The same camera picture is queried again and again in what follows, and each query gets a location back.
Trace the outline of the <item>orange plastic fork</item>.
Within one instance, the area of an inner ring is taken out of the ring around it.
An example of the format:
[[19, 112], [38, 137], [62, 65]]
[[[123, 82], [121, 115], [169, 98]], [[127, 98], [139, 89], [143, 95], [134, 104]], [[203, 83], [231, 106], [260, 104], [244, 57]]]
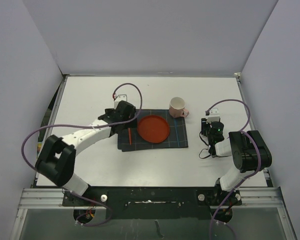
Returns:
[[130, 128], [128, 128], [128, 138], [129, 138], [129, 145], [132, 145], [132, 133]]

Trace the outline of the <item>dark checked cloth placemat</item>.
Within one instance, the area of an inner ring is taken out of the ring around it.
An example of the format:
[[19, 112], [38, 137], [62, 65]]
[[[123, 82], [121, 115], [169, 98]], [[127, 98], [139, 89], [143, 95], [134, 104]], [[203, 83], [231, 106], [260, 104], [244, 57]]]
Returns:
[[140, 121], [143, 117], [149, 115], [156, 115], [164, 118], [170, 127], [169, 136], [161, 143], [150, 143], [140, 137], [135, 128], [131, 129], [132, 145], [129, 143], [128, 130], [122, 130], [117, 137], [117, 148], [122, 152], [132, 152], [150, 149], [180, 149], [187, 148], [188, 137], [186, 129], [186, 121], [183, 117], [176, 118], [178, 137], [179, 137], [179, 148], [176, 139], [176, 131], [174, 125], [174, 118], [169, 114], [167, 109], [143, 109], [138, 116], [137, 120]]

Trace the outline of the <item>orange round plate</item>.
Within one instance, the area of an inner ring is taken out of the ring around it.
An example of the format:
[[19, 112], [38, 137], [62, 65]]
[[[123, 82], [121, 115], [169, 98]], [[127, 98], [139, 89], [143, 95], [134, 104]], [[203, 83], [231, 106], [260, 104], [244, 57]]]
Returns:
[[169, 136], [170, 126], [163, 117], [148, 115], [138, 121], [137, 132], [143, 140], [159, 144]]

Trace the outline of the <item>pink white mug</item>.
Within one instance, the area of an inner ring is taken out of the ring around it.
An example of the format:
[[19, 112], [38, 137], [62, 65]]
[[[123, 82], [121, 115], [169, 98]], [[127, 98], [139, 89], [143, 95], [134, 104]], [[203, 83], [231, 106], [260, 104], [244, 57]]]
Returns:
[[181, 97], [173, 97], [169, 103], [169, 114], [174, 118], [186, 118], [189, 111], [186, 109], [186, 103]]

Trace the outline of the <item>blue plastic knife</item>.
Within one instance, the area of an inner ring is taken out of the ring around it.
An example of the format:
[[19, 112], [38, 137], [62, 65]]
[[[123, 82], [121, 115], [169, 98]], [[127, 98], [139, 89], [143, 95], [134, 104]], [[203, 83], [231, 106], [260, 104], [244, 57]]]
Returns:
[[179, 134], [178, 134], [178, 123], [176, 118], [173, 119], [174, 121], [174, 128], [175, 128], [175, 135], [176, 135], [176, 142], [177, 142], [177, 146], [178, 148], [180, 147], [180, 141], [179, 141]]

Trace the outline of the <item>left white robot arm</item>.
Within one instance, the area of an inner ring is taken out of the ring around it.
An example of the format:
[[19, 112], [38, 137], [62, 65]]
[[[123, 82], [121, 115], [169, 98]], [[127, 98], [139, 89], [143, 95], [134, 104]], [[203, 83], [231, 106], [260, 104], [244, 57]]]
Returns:
[[93, 144], [110, 138], [122, 130], [135, 128], [136, 107], [121, 100], [115, 108], [105, 113], [90, 125], [71, 134], [49, 136], [35, 163], [35, 169], [58, 187], [74, 193], [74, 200], [85, 206], [90, 203], [92, 193], [89, 184], [75, 174], [76, 156]]

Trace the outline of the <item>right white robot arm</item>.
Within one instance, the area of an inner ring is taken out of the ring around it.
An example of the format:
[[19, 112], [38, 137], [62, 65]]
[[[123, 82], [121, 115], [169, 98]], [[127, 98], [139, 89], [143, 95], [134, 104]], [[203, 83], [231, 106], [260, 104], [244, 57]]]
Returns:
[[212, 158], [232, 157], [233, 165], [219, 179], [220, 187], [212, 192], [213, 200], [220, 205], [231, 198], [230, 191], [236, 189], [242, 181], [272, 165], [272, 154], [257, 130], [231, 131], [228, 138], [223, 136], [224, 124], [201, 119], [199, 138], [207, 146], [208, 156]]

